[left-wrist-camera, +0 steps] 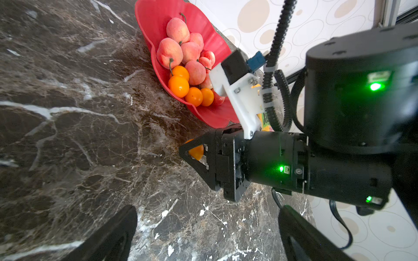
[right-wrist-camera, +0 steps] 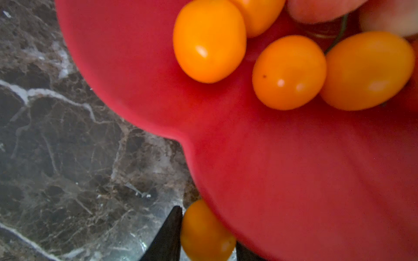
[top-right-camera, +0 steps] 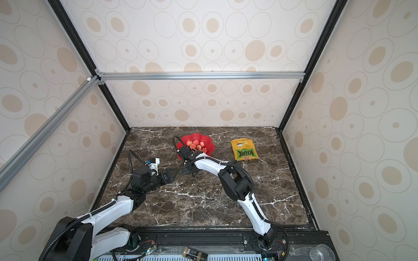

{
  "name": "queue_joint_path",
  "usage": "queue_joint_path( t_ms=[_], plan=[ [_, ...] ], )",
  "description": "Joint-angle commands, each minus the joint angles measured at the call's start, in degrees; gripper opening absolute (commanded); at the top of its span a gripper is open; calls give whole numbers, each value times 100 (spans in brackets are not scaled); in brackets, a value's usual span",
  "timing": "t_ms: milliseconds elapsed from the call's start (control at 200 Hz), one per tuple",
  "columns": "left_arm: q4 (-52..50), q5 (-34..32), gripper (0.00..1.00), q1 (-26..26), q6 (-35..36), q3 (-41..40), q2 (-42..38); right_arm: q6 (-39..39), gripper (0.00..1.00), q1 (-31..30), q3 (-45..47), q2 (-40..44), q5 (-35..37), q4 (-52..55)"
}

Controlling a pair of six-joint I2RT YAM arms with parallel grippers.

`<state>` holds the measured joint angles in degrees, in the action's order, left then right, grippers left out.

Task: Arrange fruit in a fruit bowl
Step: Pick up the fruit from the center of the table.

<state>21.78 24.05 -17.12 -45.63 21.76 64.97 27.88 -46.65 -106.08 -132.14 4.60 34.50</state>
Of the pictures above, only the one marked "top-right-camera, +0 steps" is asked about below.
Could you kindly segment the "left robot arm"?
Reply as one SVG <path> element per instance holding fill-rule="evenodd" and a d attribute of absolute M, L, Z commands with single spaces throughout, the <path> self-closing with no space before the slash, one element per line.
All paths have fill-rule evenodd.
<path fill-rule="evenodd" d="M 130 225 L 110 231 L 106 227 L 130 214 L 146 200 L 147 194 L 173 183 L 178 170 L 159 171 L 158 158 L 144 161 L 133 151 L 128 153 L 130 178 L 115 198 L 106 205 L 77 218 L 58 222 L 39 259 L 41 261 L 92 261 L 118 248 L 134 252 L 141 237 Z"/>

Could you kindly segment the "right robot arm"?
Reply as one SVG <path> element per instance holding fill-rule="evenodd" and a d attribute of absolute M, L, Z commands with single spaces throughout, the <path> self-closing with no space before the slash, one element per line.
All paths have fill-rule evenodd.
<path fill-rule="evenodd" d="M 254 181 L 238 161 L 221 161 L 208 156 L 202 151 L 192 149 L 177 136 L 172 141 L 185 174 L 196 174 L 204 170 L 218 177 L 226 195 L 238 202 L 247 214 L 254 232 L 258 235 L 260 248 L 269 250 L 275 243 L 281 242 L 284 255 L 288 254 L 289 240 L 286 231 L 264 215 L 255 198 Z"/>

